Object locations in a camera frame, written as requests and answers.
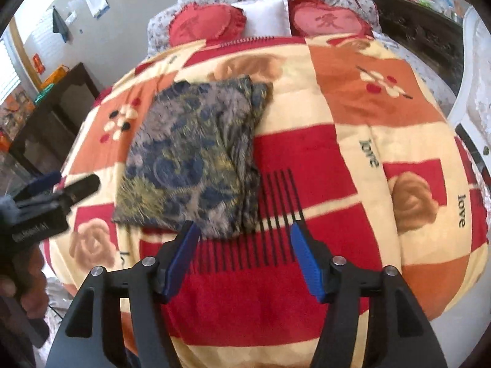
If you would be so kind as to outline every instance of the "orange square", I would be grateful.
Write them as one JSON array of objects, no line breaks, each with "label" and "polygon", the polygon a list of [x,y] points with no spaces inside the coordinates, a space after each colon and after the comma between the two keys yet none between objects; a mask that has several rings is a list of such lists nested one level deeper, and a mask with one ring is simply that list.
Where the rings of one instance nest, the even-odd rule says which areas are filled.
[{"label": "orange square", "polygon": [[156,93],[169,87],[177,72],[138,83],[99,106],[70,174],[92,173],[126,162],[131,141]]},{"label": "orange square", "polygon": [[401,127],[444,121],[405,61],[360,54],[355,43],[309,49],[335,123]]}]

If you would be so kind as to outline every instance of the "red dot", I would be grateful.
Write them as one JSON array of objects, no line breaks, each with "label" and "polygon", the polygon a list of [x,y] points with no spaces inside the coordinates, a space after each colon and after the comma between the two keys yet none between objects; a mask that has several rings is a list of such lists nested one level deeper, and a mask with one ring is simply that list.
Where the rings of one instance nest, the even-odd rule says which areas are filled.
[{"label": "red dot", "polygon": [[367,91],[372,94],[380,94],[380,92],[382,91],[382,87],[377,86],[376,84],[373,83],[368,83]]}]

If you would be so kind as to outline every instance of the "red and yellow patchwork blanket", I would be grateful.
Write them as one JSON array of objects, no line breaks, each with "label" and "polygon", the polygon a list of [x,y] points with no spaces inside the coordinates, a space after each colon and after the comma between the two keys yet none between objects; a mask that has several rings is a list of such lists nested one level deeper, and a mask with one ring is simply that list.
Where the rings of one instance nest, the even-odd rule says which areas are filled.
[{"label": "red and yellow patchwork blanket", "polygon": [[[256,129],[262,175],[256,231],[204,240],[162,313],[184,366],[308,366],[326,306],[311,296],[289,242],[304,219],[336,255],[399,268],[429,319],[474,285],[487,261],[486,214],[470,160],[411,66],[368,36],[204,40],[146,61],[96,102],[60,187],[96,173],[99,192],[75,206],[71,230],[45,244],[75,293],[89,270],[131,267],[174,234],[112,223],[133,135],[172,82],[249,75],[272,82]],[[136,352],[126,300],[125,341]],[[360,305],[353,366],[364,354]]]}]

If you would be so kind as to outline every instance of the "window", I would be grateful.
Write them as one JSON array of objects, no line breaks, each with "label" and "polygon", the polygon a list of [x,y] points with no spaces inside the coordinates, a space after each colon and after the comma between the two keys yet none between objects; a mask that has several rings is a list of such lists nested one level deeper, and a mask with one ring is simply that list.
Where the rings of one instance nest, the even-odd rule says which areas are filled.
[{"label": "window", "polygon": [[8,56],[5,41],[0,40],[0,104],[20,84],[21,80],[15,72],[12,61]]}]

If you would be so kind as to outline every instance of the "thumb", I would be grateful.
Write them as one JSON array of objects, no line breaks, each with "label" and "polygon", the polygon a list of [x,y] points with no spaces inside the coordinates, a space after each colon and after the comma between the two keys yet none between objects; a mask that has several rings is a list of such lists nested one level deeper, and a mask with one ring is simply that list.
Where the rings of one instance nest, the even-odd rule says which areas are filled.
[{"label": "thumb", "polygon": [[0,275],[0,296],[14,297],[16,290],[13,280]]}]

